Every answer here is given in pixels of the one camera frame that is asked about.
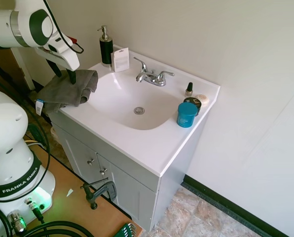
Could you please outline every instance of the soap dispenser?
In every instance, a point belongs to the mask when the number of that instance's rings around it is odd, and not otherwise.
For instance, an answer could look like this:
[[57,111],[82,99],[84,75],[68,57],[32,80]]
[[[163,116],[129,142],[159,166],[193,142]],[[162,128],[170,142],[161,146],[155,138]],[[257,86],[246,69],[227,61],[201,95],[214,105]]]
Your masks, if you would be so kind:
[[107,34],[107,26],[102,26],[99,30],[103,32],[103,35],[100,37],[102,64],[105,67],[109,67],[112,63],[111,53],[113,53],[113,41]]

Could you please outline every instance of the white cabinet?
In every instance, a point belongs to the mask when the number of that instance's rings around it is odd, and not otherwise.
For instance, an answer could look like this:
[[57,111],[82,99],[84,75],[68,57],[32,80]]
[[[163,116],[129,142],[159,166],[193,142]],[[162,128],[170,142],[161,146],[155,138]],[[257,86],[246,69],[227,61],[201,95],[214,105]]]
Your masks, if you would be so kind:
[[114,203],[147,231],[161,219],[183,181],[205,124],[197,127],[167,171],[158,177],[61,112],[50,114],[50,118],[74,172],[87,182],[107,177],[114,181]]
[[[100,173],[100,165],[97,153],[86,145],[69,135],[64,130],[54,126],[57,135],[65,150],[73,171],[88,183],[93,183],[100,179],[104,179]],[[103,183],[93,185],[95,189],[99,188]]]
[[[104,178],[109,178],[105,182],[114,181],[117,191],[114,203],[136,222],[144,220],[150,225],[156,194],[60,127],[54,127],[74,172],[88,183]],[[97,189],[101,185],[103,182],[93,187]]]

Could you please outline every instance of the towel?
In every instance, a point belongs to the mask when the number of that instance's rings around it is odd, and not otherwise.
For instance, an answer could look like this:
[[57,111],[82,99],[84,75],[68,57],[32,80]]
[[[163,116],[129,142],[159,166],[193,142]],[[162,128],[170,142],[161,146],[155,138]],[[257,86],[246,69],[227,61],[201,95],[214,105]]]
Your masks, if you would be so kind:
[[91,92],[95,92],[98,83],[97,71],[77,70],[76,83],[71,84],[67,71],[55,76],[38,94],[44,101],[46,114],[57,112],[67,105],[79,106],[88,101]]

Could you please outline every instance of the white sink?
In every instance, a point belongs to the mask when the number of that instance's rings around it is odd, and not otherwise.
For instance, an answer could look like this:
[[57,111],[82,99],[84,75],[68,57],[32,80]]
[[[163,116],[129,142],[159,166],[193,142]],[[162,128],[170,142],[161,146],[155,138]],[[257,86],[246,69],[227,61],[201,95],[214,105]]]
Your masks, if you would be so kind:
[[139,83],[134,75],[123,72],[100,78],[88,103],[115,122],[149,130],[167,121],[177,111],[181,100],[158,86],[145,81]]
[[[165,86],[137,82],[142,66],[134,57],[143,60],[150,71],[169,71],[175,76],[166,75]],[[220,90],[216,84],[131,51],[130,69],[124,72],[115,73],[100,63],[90,70],[98,72],[97,90],[87,103],[67,106],[61,112],[159,177],[207,115]],[[210,102],[202,105],[192,127],[182,128],[177,125],[177,109],[189,82],[194,96],[204,94]],[[135,114],[136,107],[145,112]]]

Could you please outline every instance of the cabinet door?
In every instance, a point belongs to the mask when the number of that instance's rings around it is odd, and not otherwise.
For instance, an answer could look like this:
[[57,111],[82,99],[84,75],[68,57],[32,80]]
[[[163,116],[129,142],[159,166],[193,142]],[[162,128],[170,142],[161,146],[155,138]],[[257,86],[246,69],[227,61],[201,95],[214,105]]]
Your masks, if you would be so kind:
[[[102,175],[100,174],[101,169],[97,158],[97,153],[61,128],[57,126],[54,127],[69,159],[69,162],[73,167],[73,171],[88,183],[103,179]],[[93,187],[97,189],[101,185],[102,183],[99,183],[93,185]]]
[[117,198],[114,201],[119,207],[132,216],[133,220],[146,230],[150,229],[156,194],[136,179],[119,169],[98,154],[104,178],[109,178],[116,186]]
[[[100,168],[101,168],[100,173],[102,174],[102,177],[104,179],[105,178],[109,178],[107,181],[104,181],[104,183],[109,182],[109,181],[113,181],[114,182],[114,179],[113,179],[113,176],[112,176],[112,172],[111,172],[110,162],[108,160],[106,160],[105,158],[103,158],[100,154],[97,154],[97,155],[98,155],[99,165],[100,165]],[[106,192],[103,195],[106,198],[109,198],[109,195]],[[115,204],[118,204],[117,197],[114,200],[114,203]]]

